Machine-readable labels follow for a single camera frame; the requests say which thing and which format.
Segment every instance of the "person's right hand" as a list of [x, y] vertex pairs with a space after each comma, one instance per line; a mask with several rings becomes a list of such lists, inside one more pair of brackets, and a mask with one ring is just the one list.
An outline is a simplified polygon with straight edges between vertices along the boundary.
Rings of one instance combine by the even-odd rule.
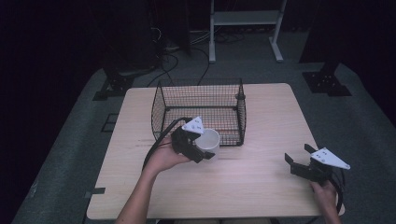
[[326, 223], [341, 223], [335, 206], [337, 191], [332, 183], [327, 180], [323, 186], [317, 182], [310, 182], [310, 185], [315, 192], [315, 200], [318, 203], [320, 212], [326, 219]]

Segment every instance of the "black wire mesh basket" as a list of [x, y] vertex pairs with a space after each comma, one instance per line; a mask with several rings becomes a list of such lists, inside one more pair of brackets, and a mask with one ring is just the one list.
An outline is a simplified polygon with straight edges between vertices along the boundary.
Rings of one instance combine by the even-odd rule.
[[242, 146], [247, 124], [242, 79], [177, 79], [158, 83], [151, 111], [155, 139], [173, 120], [198, 116], [205, 128], [219, 133], [222, 147]]

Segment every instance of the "white metal stand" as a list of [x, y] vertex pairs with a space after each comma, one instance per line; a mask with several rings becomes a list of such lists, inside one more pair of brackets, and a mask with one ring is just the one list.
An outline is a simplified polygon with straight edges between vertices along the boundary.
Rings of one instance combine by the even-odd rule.
[[210, 6], [209, 62], [214, 63], [216, 61], [215, 26], [255, 24], [274, 24], [276, 26], [274, 36], [269, 37], [269, 41], [276, 56], [276, 61], [279, 63], [283, 62], [283, 57], [276, 41], [287, 2], [288, 0], [282, 0], [280, 10], [215, 12], [215, 0], [212, 0]]

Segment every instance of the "gray carpet floor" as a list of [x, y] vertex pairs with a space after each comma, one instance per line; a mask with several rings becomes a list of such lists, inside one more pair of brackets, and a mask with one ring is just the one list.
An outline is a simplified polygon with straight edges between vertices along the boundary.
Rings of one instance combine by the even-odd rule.
[[[329, 97], [311, 93], [302, 72], [318, 71], [322, 63], [298, 63], [307, 33], [280, 34], [278, 44], [285, 59], [283, 63], [276, 62], [268, 36], [251, 34], [233, 44], [217, 44], [217, 61], [210, 64], [205, 77], [241, 77], [247, 84], [290, 84], [317, 144], [327, 147], [351, 165], [351, 170], [346, 172], [343, 223], [394, 223], [394, 126], [364, 89], [359, 76], [342, 64], [335, 74], [352, 96]], [[208, 45], [196, 48], [207, 52]], [[191, 56], [182, 51], [173, 55], [179, 62], [169, 72], [172, 78], [199, 78], [207, 67], [207, 58], [199, 50], [193, 49]], [[174, 64], [174, 58], [164, 56], [165, 69]], [[137, 78], [134, 88], [146, 87], [161, 72], [157, 69]], [[111, 138], [111, 133], [102, 132], [102, 127], [108, 114], [119, 113], [123, 100], [122, 97], [92, 100], [105, 79], [102, 69], [92, 74], [13, 223], [114, 222], [85, 218], [90, 193]], [[305, 223], [309, 219], [289, 217], [278, 220], [281, 224], [290, 224]], [[324, 221], [320, 218], [315, 223]]]

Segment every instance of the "person's left hand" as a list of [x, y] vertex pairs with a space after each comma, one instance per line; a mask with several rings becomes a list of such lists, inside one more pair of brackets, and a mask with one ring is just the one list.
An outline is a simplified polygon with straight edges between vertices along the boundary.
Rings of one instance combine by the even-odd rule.
[[171, 139], [166, 137], [161, 141], [157, 150], [155, 150], [155, 152], [151, 155], [145, 170], [151, 171], [157, 175], [161, 171], [170, 169], [177, 164], [188, 161], [191, 160], [184, 155], [176, 154], [176, 152], [172, 149]]

